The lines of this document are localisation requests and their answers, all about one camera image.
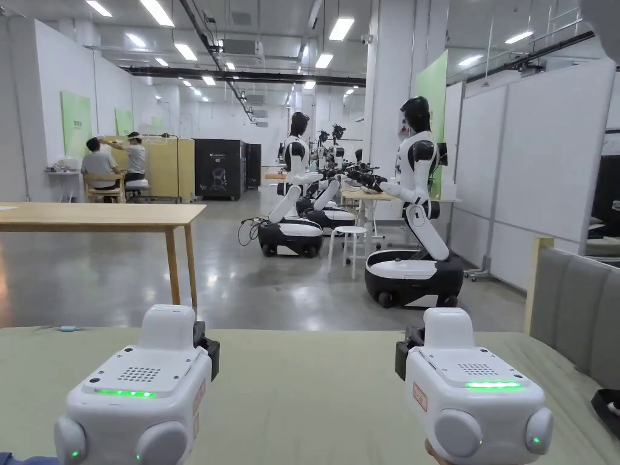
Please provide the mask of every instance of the white chair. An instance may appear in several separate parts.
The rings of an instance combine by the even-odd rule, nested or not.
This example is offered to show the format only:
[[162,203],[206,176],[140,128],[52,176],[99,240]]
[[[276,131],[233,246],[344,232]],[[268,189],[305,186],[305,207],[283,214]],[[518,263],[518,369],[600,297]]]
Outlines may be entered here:
[[349,234],[353,235],[353,267],[351,271],[351,276],[355,279],[355,262],[357,261],[357,235],[365,234],[367,232],[366,228],[362,228],[361,226],[338,226],[334,228],[332,231],[332,236],[329,239],[329,256],[327,258],[327,273],[329,274],[332,271],[332,255],[334,254],[334,237],[337,233],[342,233],[345,235],[344,249],[342,252],[342,266],[347,266],[347,238]]

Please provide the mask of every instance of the desk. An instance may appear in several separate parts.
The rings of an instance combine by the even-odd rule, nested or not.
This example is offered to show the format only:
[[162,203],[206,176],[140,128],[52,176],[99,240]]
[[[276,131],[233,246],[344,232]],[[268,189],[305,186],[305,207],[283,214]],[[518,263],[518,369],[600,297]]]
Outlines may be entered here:
[[[54,455],[53,426],[67,393],[136,343],[138,332],[0,329],[6,419],[0,449],[18,459]],[[187,465],[436,465],[394,373],[401,332],[208,330],[207,336],[221,342],[221,367]],[[620,463],[620,441],[590,407],[598,389],[593,380],[523,334],[477,333],[476,342],[545,390],[555,430],[537,465]]]
[[368,230],[364,238],[364,258],[368,258],[370,255],[370,246],[373,242],[370,234],[374,227],[374,203],[389,202],[393,200],[394,197],[385,192],[368,193],[363,191],[360,187],[351,187],[348,185],[340,189],[340,195],[344,199],[360,201],[360,217],[358,218],[358,222],[363,223],[366,230]]
[[0,203],[0,231],[33,233],[165,233],[172,303],[180,304],[174,229],[185,229],[192,305],[198,305],[192,221],[205,205],[130,205],[126,203]]

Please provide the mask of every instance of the white partition wall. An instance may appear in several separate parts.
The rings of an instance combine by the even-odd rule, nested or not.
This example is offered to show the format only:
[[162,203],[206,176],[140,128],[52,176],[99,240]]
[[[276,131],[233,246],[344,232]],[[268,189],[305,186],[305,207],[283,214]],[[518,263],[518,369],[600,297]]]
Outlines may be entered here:
[[461,201],[454,206],[450,247],[478,267],[489,248],[506,93],[499,87],[463,101],[456,165]]
[[590,217],[614,73],[615,64],[603,59],[508,86],[493,276],[526,288],[534,236],[553,236],[560,240],[558,247],[579,250]]

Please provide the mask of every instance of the white robot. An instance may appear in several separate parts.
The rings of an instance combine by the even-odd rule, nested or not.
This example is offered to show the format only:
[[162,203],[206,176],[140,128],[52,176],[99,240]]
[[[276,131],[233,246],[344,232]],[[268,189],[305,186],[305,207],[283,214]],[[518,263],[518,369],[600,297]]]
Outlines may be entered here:
[[463,269],[450,262],[450,252],[430,220],[437,218],[439,204],[428,194],[428,179],[443,161],[439,146],[431,142],[430,113],[424,97],[409,99],[401,108],[415,134],[399,150],[401,184],[380,176],[348,174],[368,188],[387,192],[404,202],[403,217],[425,249],[382,250],[366,261],[365,281],[370,295],[384,308],[407,305],[426,295],[437,295],[437,306],[456,306],[463,283]]
[[395,367],[433,449],[454,465],[525,465],[545,455],[553,416],[543,390],[476,347],[462,309],[430,308],[424,324],[396,344]]
[[219,371],[219,343],[191,308],[151,307],[137,345],[112,355],[67,396],[54,427],[61,465],[182,465]]
[[308,127],[308,120],[301,112],[294,113],[291,119],[291,135],[283,150],[288,174],[278,186],[278,194],[284,197],[269,214],[268,221],[259,225],[259,244],[266,257],[293,253],[312,258],[323,244],[321,226],[299,218],[295,208],[307,185],[323,178],[320,173],[306,172],[310,150],[301,136]]

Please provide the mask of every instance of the black cabinet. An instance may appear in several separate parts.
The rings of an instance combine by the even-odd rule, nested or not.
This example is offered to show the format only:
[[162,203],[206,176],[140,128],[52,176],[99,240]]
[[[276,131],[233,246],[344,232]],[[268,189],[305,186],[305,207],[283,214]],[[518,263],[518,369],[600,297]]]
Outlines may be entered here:
[[225,139],[194,141],[196,196],[240,199],[246,190],[247,144]]
[[260,187],[260,147],[260,144],[247,145],[246,179],[248,189],[258,189]]

